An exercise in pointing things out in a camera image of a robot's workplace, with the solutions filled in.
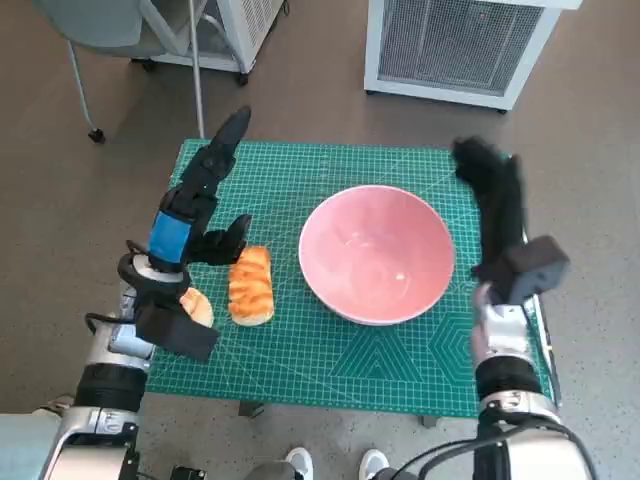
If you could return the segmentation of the black gloved right hand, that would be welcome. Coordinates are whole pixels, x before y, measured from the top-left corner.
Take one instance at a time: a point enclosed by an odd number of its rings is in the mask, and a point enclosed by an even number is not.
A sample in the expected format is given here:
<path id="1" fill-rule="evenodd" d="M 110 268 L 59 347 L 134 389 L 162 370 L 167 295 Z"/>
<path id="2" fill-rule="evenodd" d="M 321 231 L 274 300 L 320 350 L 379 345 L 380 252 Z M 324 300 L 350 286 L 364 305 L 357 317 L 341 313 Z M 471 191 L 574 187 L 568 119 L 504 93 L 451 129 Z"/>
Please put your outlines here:
<path id="1" fill-rule="evenodd" d="M 471 189 L 479 209 L 481 261 L 472 274 L 491 284 L 494 299 L 504 303 L 513 273 L 502 256 L 523 243 L 525 226 L 520 157 L 478 136 L 454 140 L 451 155 L 456 177 Z"/>

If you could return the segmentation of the black left hand blue tape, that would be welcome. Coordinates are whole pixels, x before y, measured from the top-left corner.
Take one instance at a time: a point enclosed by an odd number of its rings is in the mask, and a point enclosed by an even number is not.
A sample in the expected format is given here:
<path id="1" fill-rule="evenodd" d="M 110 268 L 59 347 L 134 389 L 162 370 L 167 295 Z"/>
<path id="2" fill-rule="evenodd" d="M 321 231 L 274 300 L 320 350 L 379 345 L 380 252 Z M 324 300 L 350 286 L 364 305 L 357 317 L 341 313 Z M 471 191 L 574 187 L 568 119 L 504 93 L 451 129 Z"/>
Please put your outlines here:
<path id="1" fill-rule="evenodd" d="M 232 114 L 215 137 L 200 147 L 180 181 L 161 199 L 149 237 L 149 259 L 162 272 L 177 273 L 190 263 L 210 266 L 237 262 L 247 244 L 252 216 L 238 216 L 227 229 L 210 230 L 217 190 L 236 164 L 235 151 L 248 130 L 251 108 Z"/>

